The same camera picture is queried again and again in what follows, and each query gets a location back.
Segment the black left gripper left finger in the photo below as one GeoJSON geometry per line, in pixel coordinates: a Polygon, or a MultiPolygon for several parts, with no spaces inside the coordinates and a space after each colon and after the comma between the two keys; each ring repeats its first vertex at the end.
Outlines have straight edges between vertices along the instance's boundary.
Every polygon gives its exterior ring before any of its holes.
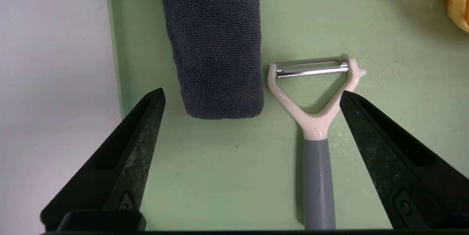
{"type": "Polygon", "coordinates": [[[42,210],[45,228],[145,228],[140,212],[166,99],[147,93],[42,210]]]}

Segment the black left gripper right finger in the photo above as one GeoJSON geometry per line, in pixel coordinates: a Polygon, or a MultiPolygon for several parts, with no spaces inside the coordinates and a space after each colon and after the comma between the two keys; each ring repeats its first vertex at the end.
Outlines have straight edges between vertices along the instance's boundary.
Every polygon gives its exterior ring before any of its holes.
{"type": "Polygon", "coordinates": [[[469,181],[362,96],[340,108],[393,228],[467,228],[469,181]]]}

